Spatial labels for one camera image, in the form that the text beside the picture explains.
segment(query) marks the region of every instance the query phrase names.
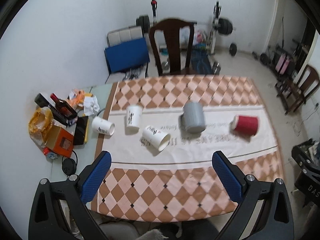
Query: smartphone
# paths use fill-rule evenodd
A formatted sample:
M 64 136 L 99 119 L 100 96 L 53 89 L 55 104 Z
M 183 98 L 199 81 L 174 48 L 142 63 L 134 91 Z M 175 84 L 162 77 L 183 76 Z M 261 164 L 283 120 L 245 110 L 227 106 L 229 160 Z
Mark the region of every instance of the smartphone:
M 73 145 L 83 145 L 86 143 L 86 134 L 88 132 L 89 117 L 79 117 L 76 123 L 76 129 L 73 138 Z

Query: yellow plastic bag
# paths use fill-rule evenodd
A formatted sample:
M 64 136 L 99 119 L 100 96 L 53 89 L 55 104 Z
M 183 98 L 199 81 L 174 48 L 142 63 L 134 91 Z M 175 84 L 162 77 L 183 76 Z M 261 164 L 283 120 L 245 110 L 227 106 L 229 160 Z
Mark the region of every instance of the yellow plastic bag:
M 52 125 L 53 115 L 51 110 L 48 107 L 38 108 L 28 125 L 31 139 L 37 145 L 44 147 Z

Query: black pants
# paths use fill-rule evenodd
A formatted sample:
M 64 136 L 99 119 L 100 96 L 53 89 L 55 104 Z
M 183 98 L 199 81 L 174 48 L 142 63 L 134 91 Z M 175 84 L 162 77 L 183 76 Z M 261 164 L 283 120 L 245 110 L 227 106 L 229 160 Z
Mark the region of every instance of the black pants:
M 179 227 L 175 224 L 161 224 L 156 227 L 168 240 L 213 240 L 218 235 L 218 230 L 207 219 L 182 222 L 182 235 L 177 238 Z

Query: red cup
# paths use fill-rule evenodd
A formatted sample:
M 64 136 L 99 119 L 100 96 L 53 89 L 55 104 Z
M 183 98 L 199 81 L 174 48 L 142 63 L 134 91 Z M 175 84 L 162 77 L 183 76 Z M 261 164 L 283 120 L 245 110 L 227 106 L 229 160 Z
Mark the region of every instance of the red cup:
M 259 119 L 256 116 L 236 115 L 230 124 L 231 130 L 253 136 L 258 132 Z

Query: blue gripper pad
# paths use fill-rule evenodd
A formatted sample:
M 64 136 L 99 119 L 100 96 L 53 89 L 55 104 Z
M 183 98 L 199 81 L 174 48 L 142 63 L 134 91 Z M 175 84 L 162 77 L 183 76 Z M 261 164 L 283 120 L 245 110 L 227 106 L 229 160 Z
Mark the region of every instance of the blue gripper pad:
M 92 201 L 103 179 L 110 169 L 111 154 L 107 151 L 103 151 L 102 153 L 104 153 L 103 157 L 98 160 L 98 163 L 95 163 L 95 161 L 93 162 L 92 165 L 94 165 L 95 167 L 82 185 L 80 199 L 84 204 Z
M 236 179 L 230 168 L 227 166 L 227 164 L 219 156 L 218 152 L 215 152 L 212 156 L 212 167 L 217 173 L 219 179 L 221 180 L 230 199 L 233 202 L 241 203 L 243 199 L 242 186 Z

